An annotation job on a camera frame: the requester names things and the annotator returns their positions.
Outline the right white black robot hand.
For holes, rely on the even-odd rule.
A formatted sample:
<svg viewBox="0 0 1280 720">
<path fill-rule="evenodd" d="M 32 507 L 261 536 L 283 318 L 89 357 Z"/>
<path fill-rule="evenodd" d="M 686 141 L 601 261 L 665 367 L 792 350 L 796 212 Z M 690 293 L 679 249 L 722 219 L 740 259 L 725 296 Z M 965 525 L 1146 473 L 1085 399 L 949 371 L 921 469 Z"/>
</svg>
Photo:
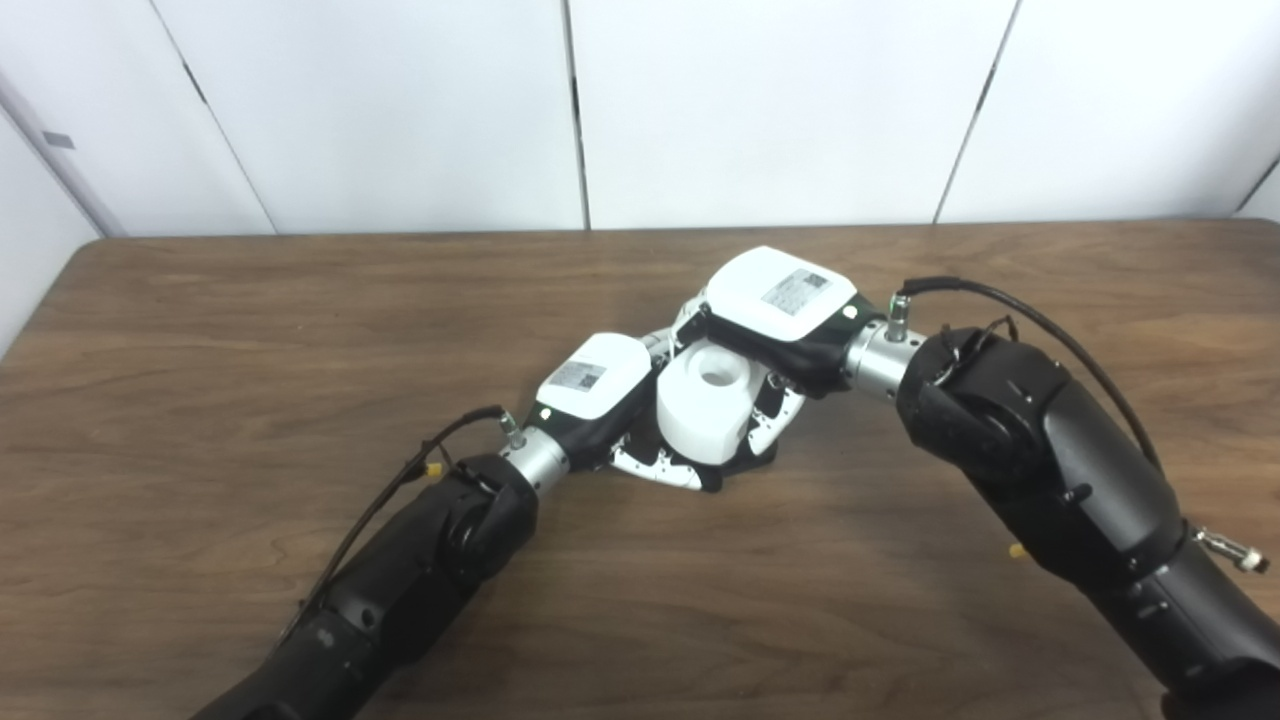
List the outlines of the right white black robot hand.
<svg viewBox="0 0 1280 720">
<path fill-rule="evenodd" d="M 758 370 L 744 445 L 762 456 L 806 400 L 852 388 L 850 350 L 882 318 L 847 277 L 760 246 L 726 263 L 678 310 L 669 352 L 708 341 Z"/>
</svg>

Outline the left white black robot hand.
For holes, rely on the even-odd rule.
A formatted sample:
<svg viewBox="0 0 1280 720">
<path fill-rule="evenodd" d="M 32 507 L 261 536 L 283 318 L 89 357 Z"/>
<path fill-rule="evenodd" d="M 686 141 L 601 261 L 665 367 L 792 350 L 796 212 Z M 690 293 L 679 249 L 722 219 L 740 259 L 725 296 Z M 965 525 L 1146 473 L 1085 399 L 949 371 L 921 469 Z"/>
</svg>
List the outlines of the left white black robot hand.
<svg viewBox="0 0 1280 720">
<path fill-rule="evenodd" d="M 717 493 L 721 471 L 680 457 L 664 441 L 635 436 L 657 405 L 657 377 L 669 359 L 669 331 L 643 337 L 590 336 L 538 387 L 524 445 L 506 459 L 545 496 L 576 471 L 613 468 L 663 486 Z"/>
</svg>

